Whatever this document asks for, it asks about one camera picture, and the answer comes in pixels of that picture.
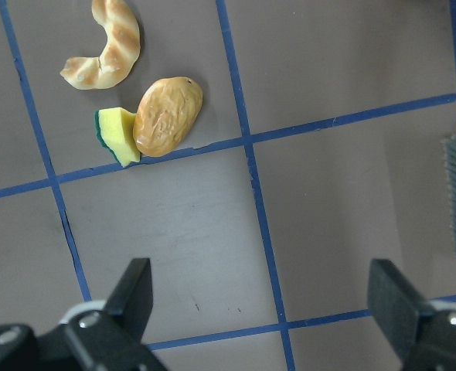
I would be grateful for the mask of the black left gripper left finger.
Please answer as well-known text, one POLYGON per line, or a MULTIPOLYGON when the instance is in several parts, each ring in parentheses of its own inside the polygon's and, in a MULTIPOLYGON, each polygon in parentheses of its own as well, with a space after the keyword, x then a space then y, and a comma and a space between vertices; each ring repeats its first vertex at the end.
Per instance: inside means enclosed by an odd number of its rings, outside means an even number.
POLYGON ((0 370, 163 370, 141 342, 152 307, 151 262, 135 258, 103 304, 72 308, 46 334, 0 325, 0 370))

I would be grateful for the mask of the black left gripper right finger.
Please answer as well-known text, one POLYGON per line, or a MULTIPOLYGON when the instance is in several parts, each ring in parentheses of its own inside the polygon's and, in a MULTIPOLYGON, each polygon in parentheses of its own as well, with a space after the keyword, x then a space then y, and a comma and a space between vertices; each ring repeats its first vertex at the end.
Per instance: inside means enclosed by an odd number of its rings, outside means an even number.
POLYGON ((367 306, 402 370, 456 370, 456 304, 425 298, 387 259, 369 265, 367 306))

